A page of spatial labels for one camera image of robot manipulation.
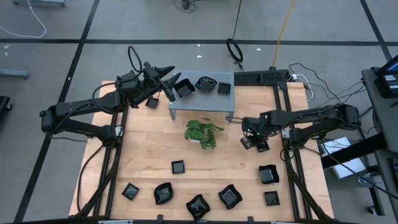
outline potted plant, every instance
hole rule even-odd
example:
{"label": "potted plant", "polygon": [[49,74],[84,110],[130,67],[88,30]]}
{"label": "potted plant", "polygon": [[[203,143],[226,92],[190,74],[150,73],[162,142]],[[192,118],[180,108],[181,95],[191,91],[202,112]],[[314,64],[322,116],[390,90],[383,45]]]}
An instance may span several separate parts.
{"label": "potted plant", "polygon": [[207,149],[208,147],[214,149],[216,147],[215,133],[217,131],[224,131],[224,129],[213,123],[202,123],[195,119],[188,122],[184,136],[186,140],[189,139],[191,142],[200,143],[202,149]]}

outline gray concrete floor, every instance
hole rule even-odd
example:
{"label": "gray concrete floor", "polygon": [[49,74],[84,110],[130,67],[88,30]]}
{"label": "gray concrete floor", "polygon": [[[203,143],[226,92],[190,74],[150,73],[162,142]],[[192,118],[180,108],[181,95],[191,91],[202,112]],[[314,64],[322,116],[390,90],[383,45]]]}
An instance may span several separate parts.
{"label": "gray concrete floor", "polygon": [[[48,29],[44,38],[79,39],[93,2],[67,0],[65,8],[34,6]],[[384,40],[396,41],[398,1],[366,2]],[[171,0],[100,0],[88,38],[224,40],[232,36],[239,0],[204,0],[197,4],[196,12],[185,14]],[[288,0],[243,0],[235,39],[277,40],[289,5]],[[14,6],[8,0],[0,0],[0,26],[19,34],[39,35],[42,31],[28,8]],[[6,38],[15,37],[0,30],[0,40]],[[359,0],[297,1],[283,39],[377,41]],[[245,70],[266,70],[271,65],[275,45],[240,47]],[[39,111],[57,102],[76,48],[77,44],[0,44],[1,68],[30,72],[29,80],[0,78],[0,95],[10,96],[14,103],[0,132],[0,223],[14,220],[44,139]],[[141,44],[135,48],[143,61],[159,67],[175,65],[179,70],[239,71],[224,44]],[[393,56],[398,54],[398,47],[389,47],[389,50]],[[282,45],[277,68],[287,68],[295,62],[316,70],[334,92],[340,92],[359,81],[362,69],[381,66],[386,58],[377,45]],[[85,44],[67,101],[89,98],[101,81],[114,80],[130,69],[127,45]],[[323,84],[311,72],[300,67],[293,69],[305,75],[310,83]],[[315,97],[310,106],[316,107],[327,97],[322,89],[313,89]],[[360,111],[371,105],[365,91],[354,95],[347,103]],[[90,122],[92,116],[79,119]],[[371,116],[367,114],[363,129],[372,126]],[[329,136],[359,139],[355,132],[335,131]],[[84,143],[51,142],[24,221],[67,217],[84,148]],[[330,170],[325,174],[336,218],[346,222],[395,223],[385,195],[381,193],[386,216],[375,217],[366,211],[372,205],[368,189],[352,187],[350,181],[336,181]]]}

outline gray perforated shelf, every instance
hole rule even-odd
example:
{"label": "gray perforated shelf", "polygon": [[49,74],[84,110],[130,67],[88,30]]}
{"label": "gray perforated shelf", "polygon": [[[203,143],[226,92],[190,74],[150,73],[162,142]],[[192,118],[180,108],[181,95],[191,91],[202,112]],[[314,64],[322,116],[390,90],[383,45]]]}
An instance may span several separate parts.
{"label": "gray perforated shelf", "polygon": [[214,111],[214,112],[229,112],[233,115],[235,111],[235,89],[234,89],[234,74],[231,72],[204,72],[204,71],[176,71],[181,72],[181,76],[177,82],[188,78],[193,86],[201,77],[214,78],[218,83],[230,83],[231,91],[228,95],[219,94],[218,83],[213,91],[209,93],[202,92],[198,89],[191,95],[180,98],[178,93],[173,90],[176,100],[169,104],[170,115],[175,119],[176,110],[191,110],[191,111]]}

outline yellow cable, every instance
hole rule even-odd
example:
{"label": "yellow cable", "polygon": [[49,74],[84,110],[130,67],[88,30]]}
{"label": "yellow cable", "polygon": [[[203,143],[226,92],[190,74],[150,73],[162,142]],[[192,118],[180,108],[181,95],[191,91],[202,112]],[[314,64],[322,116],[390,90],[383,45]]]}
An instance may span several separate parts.
{"label": "yellow cable", "polygon": [[295,3],[296,3],[296,0],[292,0],[292,5],[290,6],[289,13],[288,13],[287,16],[286,16],[284,26],[282,27],[282,30],[280,31],[278,43],[277,43],[277,45],[276,45],[276,50],[275,50],[274,62],[272,63],[272,66],[273,66],[273,67],[275,67],[276,58],[278,57],[278,50],[279,50],[279,43],[280,43],[280,40],[281,40],[281,38],[282,38],[282,35],[284,34],[285,26],[286,26],[287,21],[289,20],[289,17],[290,17],[290,15],[291,15],[292,11],[293,11],[294,4],[295,4]]}

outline wooden table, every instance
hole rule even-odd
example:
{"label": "wooden table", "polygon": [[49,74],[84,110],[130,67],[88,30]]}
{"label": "wooden table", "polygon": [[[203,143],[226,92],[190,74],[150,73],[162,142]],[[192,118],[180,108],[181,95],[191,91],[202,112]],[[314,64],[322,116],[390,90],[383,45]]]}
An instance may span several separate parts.
{"label": "wooden table", "polygon": [[[307,109],[302,83],[288,83],[288,87],[292,111]],[[113,90],[113,86],[104,87],[100,95]],[[280,96],[284,106],[282,92]],[[176,120],[172,121],[168,107],[168,99],[160,94],[156,110],[144,104],[138,110],[129,109],[111,218],[155,220],[158,214],[163,214],[166,220],[193,220],[185,204],[194,196],[202,194],[211,207],[211,212],[203,217],[205,220],[244,221],[248,216],[253,216],[255,221],[294,220],[285,163],[279,158],[282,149],[280,136],[269,138],[271,149],[266,152],[258,153],[256,148],[245,150],[239,141],[243,136],[241,125],[229,124],[224,118],[226,113],[179,111]],[[261,112],[274,110],[272,87],[236,86],[235,108],[237,117],[258,117]],[[225,131],[217,134],[217,147],[214,150],[203,150],[199,144],[184,139],[183,132],[188,121],[200,118],[211,118],[213,123],[225,128]],[[111,116],[108,114],[94,115],[93,124],[102,126],[110,122]],[[97,139],[89,139],[83,163],[100,144]],[[318,149],[314,140],[309,140],[306,146]],[[88,201],[98,187],[104,151],[86,167],[81,186],[81,205]],[[308,150],[301,150],[300,153],[308,191],[325,213],[333,217],[319,156]],[[173,175],[171,162],[179,160],[184,160],[185,173]],[[277,166],[280,177],[278,184],[261,184],[258,167],[268,164]],[[133,201],[121,195],[129,182],[140,188]],[[166,204],[156,205],[154,189],[164,182],[172,183],[174,197]],[[229,184],[234,184],[243,197],[243,201],[232,210],[227,210],[218,197],[218,192]],[[278,191],[280,205],[268,207],[264,192],[275,190]],[[300,216],[305,217],[301,194],[297,194],[297,198]],[[70,214],[76,212],[75,192]]]}

